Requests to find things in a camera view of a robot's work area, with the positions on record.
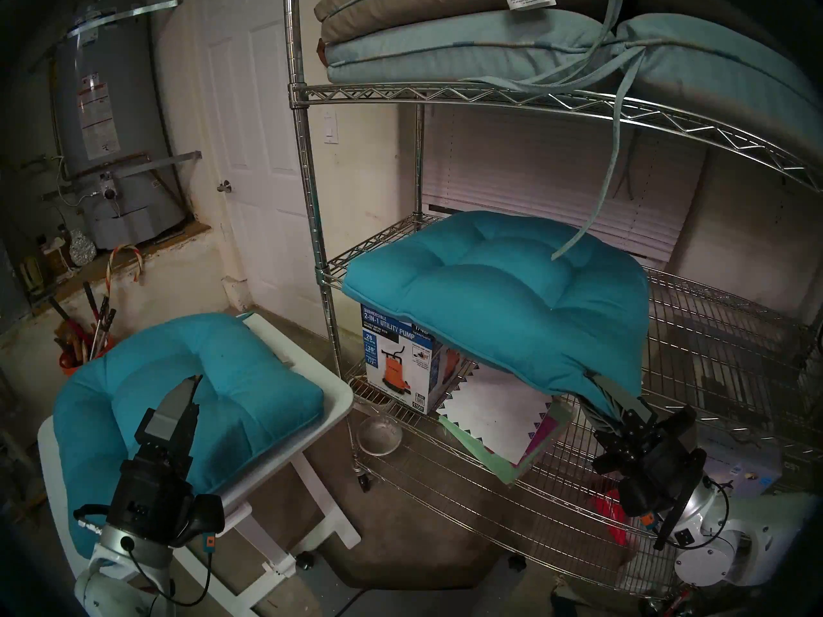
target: light blue cushion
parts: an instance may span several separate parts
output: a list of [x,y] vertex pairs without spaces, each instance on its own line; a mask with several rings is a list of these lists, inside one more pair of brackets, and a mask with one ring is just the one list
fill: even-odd
[[627,20],[616,37],[657,40],[644,44],[633,96],[742,128],[823,165],[823,100],[782,55],[721,25],[668,13]]
[[627,253],[533,216],[460,212],[355,258],[343,292],[549,394],[611,407],[590,369],[640,395],[648,282]]
[[[404,25],[327,46],[328,79],[332,83],[484,76],[529,79],[582,56],[599,39],[601,26],[585,15],[548,8],[480,12]],[[598,51],[587,70],[608,58],[607,50]]]
[[146,409],[196,373],[203,380],[187,478],[195,494],[219,492],[255,457],[323,414],[323,391],[287,369],[237,318],[205,313],[132,335],[80,368],[54,404],[69,526],[84,557],[96,536],[72,512],[111,502],[120,463],[138,450],[134,432]]

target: caster wheel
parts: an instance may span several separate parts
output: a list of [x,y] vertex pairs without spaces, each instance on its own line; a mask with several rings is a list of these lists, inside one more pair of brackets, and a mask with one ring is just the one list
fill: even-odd
[[526,570],[526,558],[523,555],[512,555],[509,557],[509,569],[516,573],[522,573]]
[[314,555],[309,552],[300,553],[294,558],[294,564],[300,570],[309,570],[314,566]]

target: white door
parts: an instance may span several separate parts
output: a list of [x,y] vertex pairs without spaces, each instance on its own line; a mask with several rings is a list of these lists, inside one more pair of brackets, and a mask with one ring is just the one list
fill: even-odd
[[209,129],[254,301],[326,334],[294,124],[283,0],[197,0]]

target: wire shelf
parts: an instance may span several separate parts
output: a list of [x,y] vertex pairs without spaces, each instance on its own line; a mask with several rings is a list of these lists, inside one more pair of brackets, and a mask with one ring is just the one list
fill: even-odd
[[[427,103],[471,104],[541,110],[611,120],[614,94],[575,91],[567,94],[529,94],[473,83],[388,83],[294,85],[293,104]],[[821,193],[823,174],[797,156],[756,135],[677,108],[626,97],[620,120],[645,128],[730,150],[777,170],[789,179]]]
[[[461,375],[468,369],[464,366]],[[389,456],[358,457],[372,475],[469,531],[560,573],[640,595],[663,596],[673,589],[674,549],[655,551],[654,536],[639,525],[595,510],[596,499],[607,508],[615,503],[616,482],[592,471],[591,458],[600,448],[573,398],[561,398],[576,410],[566,432],[521,479],[506,486],[435,416],[423,416],[370,386],[363,372],[361,363],[348,376],[356,401],[392,416],[407,431]]]
[[[349,263],[439,220],[408,216],[348,249],[323,275],[341,289]],[[647,268],[649,328],[643,391],[660,410],[688,404],[702,423],[741,439],[779,443],[802,461],[823,457],[816,405],[823,363],[808,328],[762,305]],[[797,488],[809,488],[808,483]]]

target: metal strap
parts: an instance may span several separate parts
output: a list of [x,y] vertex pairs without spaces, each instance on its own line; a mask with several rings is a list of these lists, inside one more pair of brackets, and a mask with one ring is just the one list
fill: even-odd
[[155,11],[164,11],[167,8],[175,8],[183,3],[183,0],[169,0],[167,2],[159,2],[156,4],[152,4],[151,6],[140,6],[139,8],[134,8],[131,11],[124,11],[124,12],[117,12],[113,15],[108,15],[106,17],[101,17],[100,19],[94,19],[91,22],[86,22],[85,24],[81,24],[76,28],[71,29],[66,33],[66,39],[70,40],[72,37],[77,37],[81,33],[85,33],[86,31],[91,31],[94,28],[98,28],[102,25],[110,24],[111,22],[117,22],[121,19],[128,19],[130,17],[136,17],[137,15],[145,15],[148,12],[155,12]]
[[165,159],[158,159],[155,161],[147,161],[146,163],[140,163],[139,165],[133,165],[129,168],[117,168],[112,169],[111,173],[117,177],[118,179],[125,179],[128,176],[133,176],[135,174],[140,174],[141,172],[148,172],[152,169],[160,169],[164,168],[167,165],[174,165],[175,163],[180,163],[181,161],[188,161],[191,159],[200,159],[203,157],[203,154],[200,150],[195,150],[194,152],[186,152],[184,155],[176,155],[170,156]]

